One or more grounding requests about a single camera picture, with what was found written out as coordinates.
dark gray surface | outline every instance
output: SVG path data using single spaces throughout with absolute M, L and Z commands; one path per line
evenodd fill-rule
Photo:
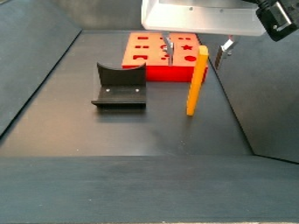
M 251 155 L 210 70 L 194 117 L 190 83 L 147 83 L 145 111 L 103 111 L 97 62 L 120 67 L 128 32 L 84 32 L 0 142 L 0 156 Z
M 52 0 L 84 30 L 143 30 L 141 0 Z
M 254 152 L 294 162 L 299 162 L 298 38 L 299 32 L 279 42 L 267 35 L 242 37 L 219 70 Z M 212 56 L 220 39 L 202 35 Z
M 0 5 L 0 135 L 79 33 L 49 1 Z
M 262 157 L 0 159 L 0 223 L 299 221 L 299 166 Z

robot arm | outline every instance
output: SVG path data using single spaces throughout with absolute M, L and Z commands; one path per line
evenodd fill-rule
M 278 41 L 299 28 L 299 0 L 143 0 L 141 23 L 170 32 L 260 36 L 267 31 Z

bin floor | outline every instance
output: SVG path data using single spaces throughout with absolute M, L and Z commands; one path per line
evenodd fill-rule
M 144 112 L 91 104 L 127 38 L 79 36 L 5 132 L 0 223 L 299 221 L 299 166 L 251 155 L 212 69 L 192 118 L 188 83 L 148 83 Z
M 251 155 L 210 67 L 194 117 L 190 83 L 148 82 L 147 109 L 100 111 L 97 62 L 120 68 L 127 31 L 83 32 L 0 142 L 0 156 Z

shape-shaped hole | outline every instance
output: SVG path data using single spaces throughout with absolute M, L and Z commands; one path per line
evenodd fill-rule
M 144 59 L 144 60 L 147 60 L 147 59 L 148 59 L 148 56 L 147 56 L 147 55 L 135 55 L 135 56 L 133 56 L 133 60 L 137 60 L 137 59 Z
M 194 57 L 194 56 L 190 55 L 190 56 L 186 56 L 184 59 L 188 60 L 188 61 L 195 61 L 196 60 L 196 57 Z
M 191 45 L 183 45 L 183 46 L 182 46 L 182 49 L 183 49 L 183 50 L 191 50 L 191 49 L 192 49 L 192 46 L 191 46 Z
M 148 37 L 137 37 L 137 39 L 148 39 Z

red shape sorter block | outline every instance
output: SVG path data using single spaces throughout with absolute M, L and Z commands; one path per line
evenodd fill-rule
M 174 42 L 172 66 L 168 66 L 170 55 L 164 52 L 163 34 L 132 32 L 125 47 L 123 68 L 139 67 L 145 63 L 148 81 L 190 82 L 199 54 L 198 37 L 192 33 L 171 33 L 170 38 Z

